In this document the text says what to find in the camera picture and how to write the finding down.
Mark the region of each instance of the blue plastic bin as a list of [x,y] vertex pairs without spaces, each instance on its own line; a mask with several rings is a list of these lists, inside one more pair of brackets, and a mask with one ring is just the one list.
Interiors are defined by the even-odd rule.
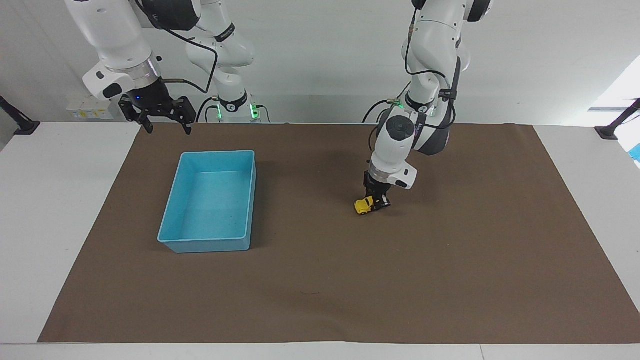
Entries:
[[629,151],[629,155],[631,155],[634,160],[640,161],[640,143]]
[[254,193],[253,151],[185,152],[158,241],[181,254],[248,250]]

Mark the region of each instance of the electrical socket panel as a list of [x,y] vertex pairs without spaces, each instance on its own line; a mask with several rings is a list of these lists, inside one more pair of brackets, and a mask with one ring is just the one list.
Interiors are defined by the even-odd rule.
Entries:
[[69,102],[67,112],[77,120],[113,120],[118,113],[118,105],[98,99],[74,99]]

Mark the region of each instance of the blue cloth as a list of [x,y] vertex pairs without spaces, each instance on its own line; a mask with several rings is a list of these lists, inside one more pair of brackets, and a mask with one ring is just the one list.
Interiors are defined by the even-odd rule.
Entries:
[[629,151],[629,155],[631,155],[631,157],[636,161],[640,161],[640,143],[638,144],[638,146]]

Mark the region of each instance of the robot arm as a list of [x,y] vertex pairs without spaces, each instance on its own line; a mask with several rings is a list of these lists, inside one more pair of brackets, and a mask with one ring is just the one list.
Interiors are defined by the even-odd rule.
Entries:
[[[168,0],[165,4],[177,4]],[[65,0],[67,8],[87,41],[98,52],[100,62],[83,81],[98,99],[120,98],[120,109],[129,121],[153,132],[149,116],[167,117],[182,124],[187,134],[196,113],[187,97],[171,98],[163,83],[156,58],[142,36],[142,28],[127,0]],[[195,25],[199,6],[191,5],[179,18]]]
[[[235,34],[221,0],[202,0],[202,3],[200,0],[65,0],[65,3],[100,58],[84,75],[85,85],[100,100],[121,96],[118,104],[127,120],[141,124],[148,133],[153,131],[148,117],[158,116],[182,124],[190,134],[196,112],[187,97],[171,98],[166,82],[176,81],[163,81],[156,57],[142,36],[141,23],[169,30],[190,30],[198,26],[212,35],[195,42],[217,51],[218,65],[246,66],[253,61],[252,45]],[[191,44],[187,47],[193,63],[209,73],[214,70],[213,52]],[[221,68],[220,72],[214,73],[214,79],[221,103],[232,99],[225,109],[236,104],[235,112],[245,115],[238,103],[246,94],[242,79],[234,69]],[[249,119],[255,118],[250,97],[246,103],[246,108],[251,110]]]
[[355,204],[361,215],[389,206],[387,192],[393,185],[412,188],[418,173],[406,162],[412,149],[431,156],[446,147],[463,70],[458,55],[462,24],[481,20],[492,0],[413,0],[413,4],[422,11],[403,47],[412,83],[402,106],[394,106],[381,118],[364,175],[367,195]]
[[[245,87],[237,67],[253,63],[255,49],[236,30],[231,22],[224,0],[202,0],[202,18],[196,25],[207,36],[196,37],[194,42],[216,50],[218,62],[213,81],[218,90],[218,118],[223,122],[251,122],[259,117],[252,96]],[[212,52],[187,45],[187,56],[206,73],[214,64]]]

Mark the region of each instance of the brown mat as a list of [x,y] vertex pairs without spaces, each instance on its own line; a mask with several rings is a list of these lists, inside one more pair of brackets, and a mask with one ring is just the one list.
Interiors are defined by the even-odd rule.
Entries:
[[[138,137],[42,342],[640,343],[640,315],[532,127],[456,126],[366,217],[370,127]],[[248,252],[156,242],[180,154],[254,149]]]

